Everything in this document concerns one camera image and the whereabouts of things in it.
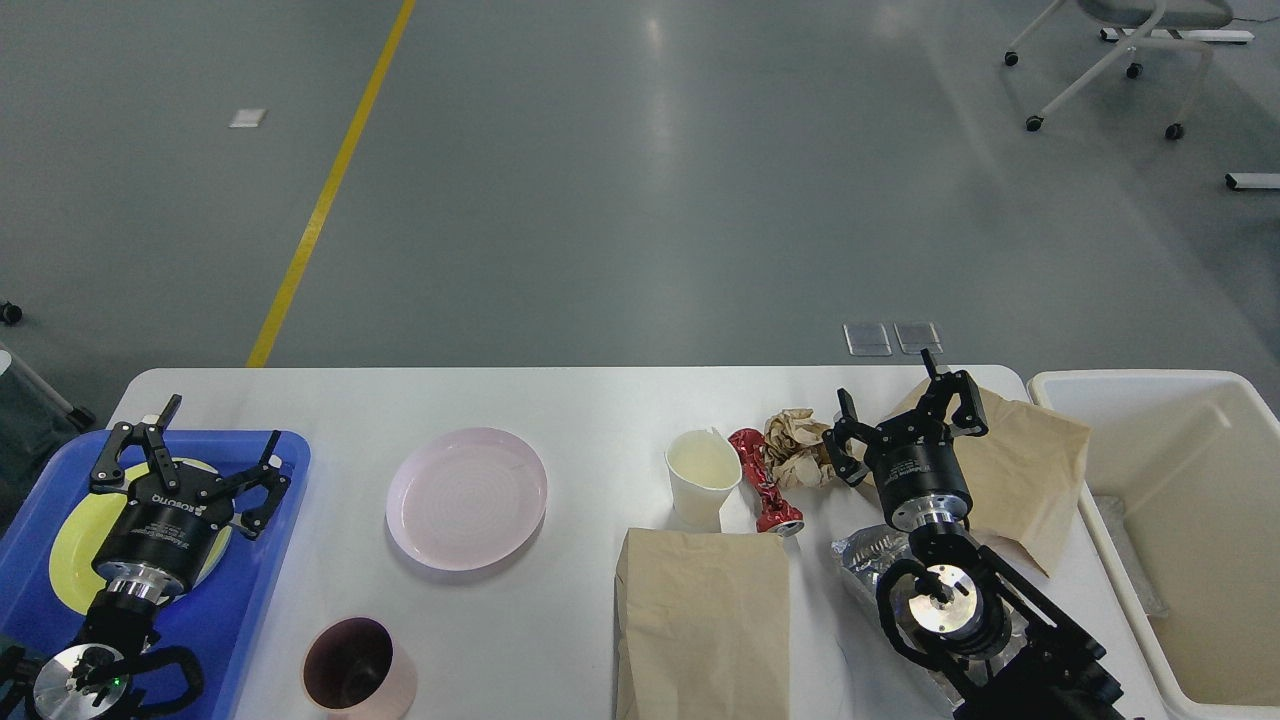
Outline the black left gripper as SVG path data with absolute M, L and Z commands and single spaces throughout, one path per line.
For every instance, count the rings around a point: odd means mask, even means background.
M 88 474 L 91 495 L 129 496 L 92 557 L 92 569 L 108 591 L 154 605 L 170 603 L 209 578 L 227 551 L 230 527 L 257 541 L 291 488 L 291 478 L 273 465 L 283 437 L 273 430 L 256 464 L 230 477 L 215 475 L 193 498 L 178 497 L 180 479 L 164 432 L 180 404 L 182 396 L 173 395 L 155 421 L 116 423 Z M 142 478 L 127 480 L 120 465 L 127 448 L 141 450 L 143 475 L 156 489 L 143 488 Z M 238 509 L 237 500 L 256 489 L 265 493 L 261 501 Z

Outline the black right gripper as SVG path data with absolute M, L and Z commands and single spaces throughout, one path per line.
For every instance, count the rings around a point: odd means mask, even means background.
M 823 446 L 842 483 L 876 487 L 884 520 L 895 530 L 968 527 L 973 500 L 955 439 L 989 433 L 980 388 L 965 370 L 943 370 L 928 348 L 920 351 L 920 359 L 928 382 L 908 413 L 908 433 L 914 441 L 881 436 L 879 427 L 859 419 L 851 393 L 838 388 L 838 411 L 822 436 Z M 867 461 L 851 451 L 854 441 L 867 446 Z

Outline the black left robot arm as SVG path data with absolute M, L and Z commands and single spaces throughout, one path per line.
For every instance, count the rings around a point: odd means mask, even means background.
M 3 537 L 4 717 L 232 715 L 310 448 L 179 406 L 64 446 Z

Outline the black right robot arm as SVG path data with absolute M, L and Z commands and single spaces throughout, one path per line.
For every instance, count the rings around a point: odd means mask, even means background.
M 972 534 L 954 443 L 987 434 L 986 411 L 968 372 L 940 369 L 928 350 L 922 361 L 914 407 L 870 425 L 841 389 L 822 436 L 837 477 L 872 480 L 883 512 L 831 544 L 842 583 L 955 719 L 1119 717 L 1105 647 Z

